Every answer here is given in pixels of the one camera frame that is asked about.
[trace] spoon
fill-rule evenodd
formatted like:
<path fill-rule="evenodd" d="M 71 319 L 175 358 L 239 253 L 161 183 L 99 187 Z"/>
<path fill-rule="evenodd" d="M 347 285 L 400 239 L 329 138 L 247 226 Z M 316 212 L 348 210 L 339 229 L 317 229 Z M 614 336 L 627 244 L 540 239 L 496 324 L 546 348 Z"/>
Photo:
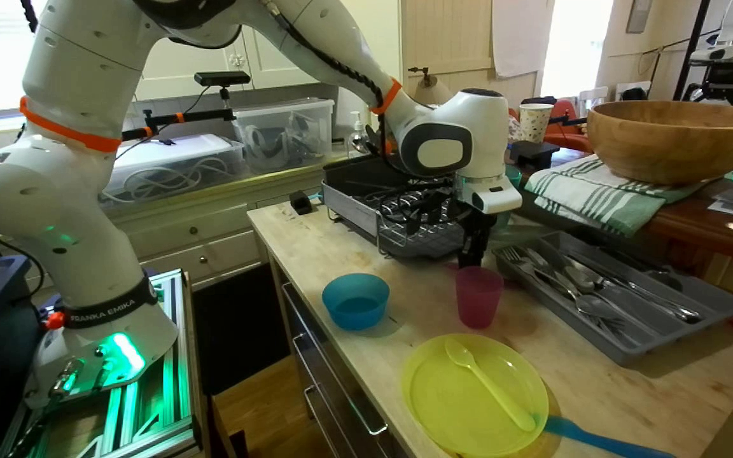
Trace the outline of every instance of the spoon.
<path fill-rule="evenodd" d="M 501 389 L 494 388 L 494 383 L 475 366 L 473 355 L 464 343 L 447 341 L 445 355 L 455 366 L 471 371 L 488 389 L 488 394 L 516 423 L 518 430 L 536 427 L 535 420 L 521 411 L 516 400 L 506 397 Z"/>

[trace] kitchen drawer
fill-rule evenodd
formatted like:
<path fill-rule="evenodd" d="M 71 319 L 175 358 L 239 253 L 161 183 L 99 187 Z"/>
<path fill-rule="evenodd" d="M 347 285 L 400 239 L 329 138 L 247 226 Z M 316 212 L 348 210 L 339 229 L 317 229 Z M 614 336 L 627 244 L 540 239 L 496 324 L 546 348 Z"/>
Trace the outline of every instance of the kitchen drawer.
<path fill-rule="evenodd" d="M 404 456 L 386 420 L 372 407 L 366 393 L 330 348 L 330 341 L 289 285 L 284 285 L 284 299 L 289 308 L 293 352 L 306 380 L 329 407 L 334 425 L 347 437 L 347 448 L 335 450 L 335 456 Z"/>
<path fill-rule="evenodd" d="M 242 271 L 261 263 L 259 241 L 255 231 L 231 235 L 190 250 L 171 253 L 163 257 L 144 261 L 147 271 L 186 271 L 190 282 Z"/>
<path fill-rule="evenodd" d="M 138 257 L 204 244 L 250 229 L 247 203 L 227 210 L 193 210 L 172 219 L 151 217 L 124 226 Z"/>

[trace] red cup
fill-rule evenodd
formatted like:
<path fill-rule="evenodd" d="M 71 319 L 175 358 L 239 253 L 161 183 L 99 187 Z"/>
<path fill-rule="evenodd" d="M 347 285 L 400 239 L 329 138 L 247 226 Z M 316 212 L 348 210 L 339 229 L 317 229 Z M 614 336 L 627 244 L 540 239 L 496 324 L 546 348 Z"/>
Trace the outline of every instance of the red cup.
<path fill-rule="evenodd" d="M 469 266 L 455 273 L 455 290 L 457 290 L 457 316 L 469 328 L 488 328 L 499 295 L 501 295 L 501 277 L 494 271 Z"/>

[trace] tray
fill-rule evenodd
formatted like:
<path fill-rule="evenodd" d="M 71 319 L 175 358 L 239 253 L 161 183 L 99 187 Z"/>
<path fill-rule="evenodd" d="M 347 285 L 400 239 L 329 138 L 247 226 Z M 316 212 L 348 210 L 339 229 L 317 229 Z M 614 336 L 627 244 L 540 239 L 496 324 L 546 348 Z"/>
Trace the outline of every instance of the tray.
<path fill-rule="evenodd" d="M 544 266 L 540 268 L 530 257 L 532 253 L 543 254 L 550 250 L 590 268 L 605 280 L 595 290 L 576 290 L 572 300 L 563 288 L 571 277 L 560 273 L 557 263 L 550 263 L 546 271 L 553 277 L 560 276 L 563 285 L 544 280 Z M 662 276 L 636 271 L 566 231 L 499 248 L 494 257 L 501 273 L 518 277 L 554 316 L 616 364 L 632 364 L 648 352 L 733 316 L 731 292 L 671 271 Z M 671 306 L 694 310 L 700 319 L 693 324 L 683 320 L 671 316 Z"/>

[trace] utensil organizer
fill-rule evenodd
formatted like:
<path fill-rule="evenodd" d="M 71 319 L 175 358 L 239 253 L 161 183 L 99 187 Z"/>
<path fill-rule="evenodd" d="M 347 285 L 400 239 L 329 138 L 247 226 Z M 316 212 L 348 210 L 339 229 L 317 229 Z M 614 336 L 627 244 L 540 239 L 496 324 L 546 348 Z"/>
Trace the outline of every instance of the utensil organizer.
<path fill-rule="evenodd" d="M 604 277 L 604 285 L 595 292 L 577 292 L 577 300 L 572 300 L 572 292 L 546 282 L 544 273 L 535 273 L 535 263 L 521 261 L 521 253 L 535 250 L 536 244 L 550 244 L 563 257 L 590 268 Z M 554 316 L 616 364 L 632 364 L 648 352 L 700 334 L 733 316 L 731 292 L 679 273 L 666 273 L 671 282 L 662 282 L 567 231 L 496 248 L 494 257 L 501 273 L 521 280 Z M 683 319 L 664 314 L 664 306 L 669 310 L 674 306 L 690 308 L 700 314 L 700 320 L 684 324 Z"/>

